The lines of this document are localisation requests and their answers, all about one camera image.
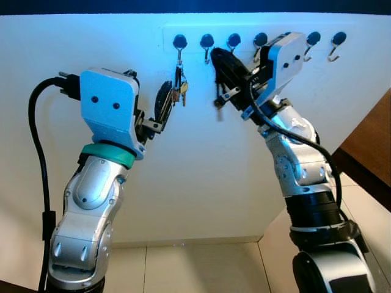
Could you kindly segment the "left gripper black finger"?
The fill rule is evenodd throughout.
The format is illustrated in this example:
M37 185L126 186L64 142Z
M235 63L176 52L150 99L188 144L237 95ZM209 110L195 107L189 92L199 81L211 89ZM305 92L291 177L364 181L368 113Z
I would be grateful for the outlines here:
M165 81L159 89L154 106L154 121L165 126L174 106L173 81Z

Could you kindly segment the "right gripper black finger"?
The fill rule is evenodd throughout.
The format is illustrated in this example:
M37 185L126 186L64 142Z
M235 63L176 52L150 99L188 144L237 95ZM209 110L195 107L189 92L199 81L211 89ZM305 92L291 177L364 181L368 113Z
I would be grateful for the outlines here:
M231 68L233 55L224 48L213 48L211 62L215 70L217 84L232 84L233 72Z
M249 70L238 57L227 55L227 81L229 87L244 86L249 75Z

